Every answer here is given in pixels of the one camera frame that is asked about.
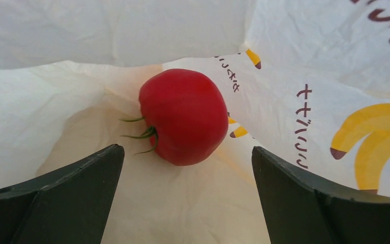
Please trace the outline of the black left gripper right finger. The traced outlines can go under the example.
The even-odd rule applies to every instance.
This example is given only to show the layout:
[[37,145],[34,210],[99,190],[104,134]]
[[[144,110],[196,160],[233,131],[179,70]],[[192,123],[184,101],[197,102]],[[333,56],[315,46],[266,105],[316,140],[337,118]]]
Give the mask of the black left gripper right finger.
[[271,243],[390,243],[390,197],[337,184],[260,146],[251,161]]

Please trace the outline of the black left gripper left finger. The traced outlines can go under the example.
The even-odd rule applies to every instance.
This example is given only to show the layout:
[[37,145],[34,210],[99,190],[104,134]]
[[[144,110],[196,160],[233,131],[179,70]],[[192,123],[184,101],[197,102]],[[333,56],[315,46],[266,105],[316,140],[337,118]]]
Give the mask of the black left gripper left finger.
[[112,144],[0,189],[0,243],[100,243],[124,160]]

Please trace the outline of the orange plastic bag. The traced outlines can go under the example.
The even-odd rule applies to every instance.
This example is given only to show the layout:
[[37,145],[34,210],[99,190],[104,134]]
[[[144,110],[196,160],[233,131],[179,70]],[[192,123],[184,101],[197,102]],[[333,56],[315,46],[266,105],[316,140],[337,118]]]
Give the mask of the orange plastic bag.
[[390,1],[0,1],[0,243],[390,243]]

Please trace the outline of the red fake tomato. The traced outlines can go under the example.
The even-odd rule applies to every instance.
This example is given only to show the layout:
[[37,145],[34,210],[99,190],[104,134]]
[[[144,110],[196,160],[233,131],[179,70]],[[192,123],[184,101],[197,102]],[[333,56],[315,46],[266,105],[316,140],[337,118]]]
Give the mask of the red fake tomato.
[[148,79],[138,100],[148,138],[162,159],[189,166],[207,159],[228,132],[228,111],[222,94],[206,75],[168,69]]

